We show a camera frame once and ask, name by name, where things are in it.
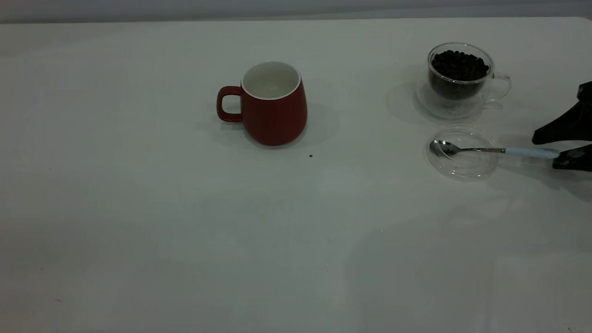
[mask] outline mug rim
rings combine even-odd
[[[435,49],[437,49],[438,47],[442,47],[442,46],[447,46],[447,45],[458,45],[458,46],[468,46],[468,47],[472,47],[473,49],[477,49],[481,52],[483,52],[483,54],[487,57],[487,59],[489,60],[489,63],[491,64],[489,71],[487,73],[486,76],[483,76],[480,79],[476,79],[476,80],[472,80],[472,81],[462,81],[462,80],[454,80],[451,79],[445,75],[440,74],[440,72],[438,72],[433,66],[432,66],[432,62],[430,61],[430,56],[432,55],[432,53],[434,52]],[[434,74],[436,74],[440,79],[442,80],[446,80],[448,82],[452,82],[455,84],[465,84],[465,85],[469,85],[469,84],[477,84],[480,83],[482,81],[485,81],[489,76],[493,75],[493,69],[495,67],[495,64],[493,62],[493,58],[489,55],[489,53],[485,52],[483,49],[474,46],[472,44],[468,44],[468,43],[463,43],[461,41],[450,41],[448,43],[442,43],[440,45],[435,46],[428,54],[427,54],[427,65],[430,68],[430,71],[432,71]]]
[[[251,94],[247,89],[244,88],[244,77],[247,75],[247,73],[249,73],[249,71],[251,69],[253,69],[253,68],[257,67],[257,66],[260,66],[260,65],[262,65],[264,63],[280,63],[280,64],[286,65],[286,66],[290,67],[291,69],[293,69],[294,71],[296,71],[296,74],[298,74],[298,84],[296,84],[296,87],[294,87],[294,89],[292,89],[289,93],[287,93],[285,95],[282,95],[280,97],[275,97],[275,98],[262,98],[262,97],[258,97],[258,96],[255,96],[255,95]],[[253,98],[257,99],[257,100],[261,100],[261,101],[276,101],[276,100],[281,100],[282,98],[286,98],[286,97],[290,96],[291,94],[293,94],[298,89],[298,87],[300,87],[300,84],[301,83],[302,83],[302,76],[300,75],[300,72],[298,71],[298,69],[296,69],[296,67],[290,65],[289,63],[287,63],[285,61],[279,61],[279,60],[266,60],[266,61],[263,61],[263,62],[256,63],[255,65],[251,66],[244,73],[243,77],[240,79],[240,87],[242,88],[242,90],[244,92],[246,92],[247,95],[249,95],[249,96],[251,96],[251,97],[253,97]]]

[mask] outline glass cup handle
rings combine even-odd
[[[493,73],[492,78],[498,79],[498,80],[504,80],[506,82],[506,89],[503,92],[498,92],[496,94],[492,94],[493,96],[490,97],[488,102],[495,102],[497,100],[504,98],[508,94],[508,92],[510,92],[510,89],[512,88],[512,80],[510,79],[510,75],[508,75],[506,73],[502,73],[502,72],[495,72],[495,73]]]

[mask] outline light blue spoon handle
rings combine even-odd
[[[558,151],[557,149],[543,148],[506,148],[506,154],[534,158],[554,159],[559,157],[560,151]]]

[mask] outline red mug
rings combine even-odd
[[[224,96],[240,96],[240,113],[222,110]],[[302,77],[285,62],[266,61],[249,69],[240,87],[224,87],[216,102],[218,117],[244,124],[264,145],[283,145],[298,137],[306,125],[307,107]]]

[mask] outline mug handle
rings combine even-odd
[[[240,96],[242,92],[242,88],[240,87],[224,87],[218,92],[218,99],[216,101],[216,110],[218,111],[218,117],[224,121],[228,121],[230,123],[240,123],[243,121],[243,115],[238,113],[226,113],[222,110],[222,98],[228,95],[236,95]]]
[[[493,73],[493,79],[498,79],[498,80],[504,80],[506,82],[506,90],[503,91],[501,94],[495,94],[495,96],[491,97],[488,102],[495,102],[497,100],[500,100],[502,98],[504,98],[508,92],[510,92],[510,89],[512,88],[512,80],[510,79],[510,75],[506,74],[506,73],[502,73],[502,72],[495,72]]]

